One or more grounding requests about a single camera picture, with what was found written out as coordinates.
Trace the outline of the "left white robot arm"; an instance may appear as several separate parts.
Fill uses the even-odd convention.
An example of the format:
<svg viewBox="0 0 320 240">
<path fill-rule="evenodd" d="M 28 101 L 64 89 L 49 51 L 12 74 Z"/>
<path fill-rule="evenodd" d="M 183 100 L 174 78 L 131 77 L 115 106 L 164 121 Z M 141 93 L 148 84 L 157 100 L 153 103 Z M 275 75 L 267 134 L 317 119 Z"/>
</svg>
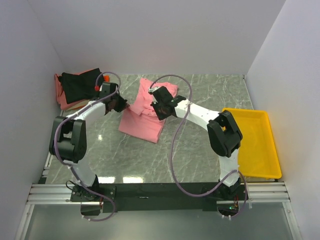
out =
<svg viewBox="0 0 320 240">
<path fill-rule="evenodd" d="M 83 108 L 68 116 L 57 116 L 52 125 L 49 152 L 70 169 L 88 201 L 100 195 L 100 184 L 84 157 L 87 152 L 87 126 L 110 111 L 122 112 L 127 106 L 117 83 L 103 82 L 97 87 L 98 95 Z"/>
</svg>

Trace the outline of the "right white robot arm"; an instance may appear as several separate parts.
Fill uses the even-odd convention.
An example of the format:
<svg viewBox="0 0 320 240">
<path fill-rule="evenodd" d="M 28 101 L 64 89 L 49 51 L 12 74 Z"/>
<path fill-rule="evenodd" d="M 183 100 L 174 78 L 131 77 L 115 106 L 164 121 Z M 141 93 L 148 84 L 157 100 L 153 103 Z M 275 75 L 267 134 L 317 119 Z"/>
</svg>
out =
<svg viewBox="0 0 320 240">
<path fill-rule="evenodd" d="M 238 127 L 233 115 L 228 110 L 223 112 L 209 110 L 191 102 L 190 98 L 183 96 L 173 97 L 166 87 L 151 87 L 148 93 L 152 95 L 153 107 L 159 120 L 170 116 L 180 118 L 181 122 L 173 135 L 169 153 L 169 166 L 172 178 L 177 187 L 186 195 L 194 198 L 206 197 L 219 188 L 222 198 L 230 200 L 237 194 L 237 187 L 243 177 L 239 172 L 238 155 L 242 132 Z M 206 193 L 193 194 L 186 191 L 174 172 L 173 151 L 176 137 L 184 121 L 190 121 L 208 133 L 209 143 L 212 150 L 218 155 L 220 177 L 218 184 Z"/>
</svg>

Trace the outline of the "pink t shirt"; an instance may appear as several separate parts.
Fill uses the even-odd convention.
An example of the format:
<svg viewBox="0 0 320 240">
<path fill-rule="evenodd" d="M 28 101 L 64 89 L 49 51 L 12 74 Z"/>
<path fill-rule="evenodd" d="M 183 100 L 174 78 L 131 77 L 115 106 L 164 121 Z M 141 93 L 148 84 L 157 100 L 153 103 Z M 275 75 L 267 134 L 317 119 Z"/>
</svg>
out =
<svg viewBox="0 0 320 240">
<path fill-rule="evenodd" d="M 151 103 L 153 96 L 148 93 L 152 81 L 141 78 L 135 102 L 130 104 L 122 114 L 118 130 L 151 143 L 157 143 L 165 125 L 159 120 Z"/>
</svg>

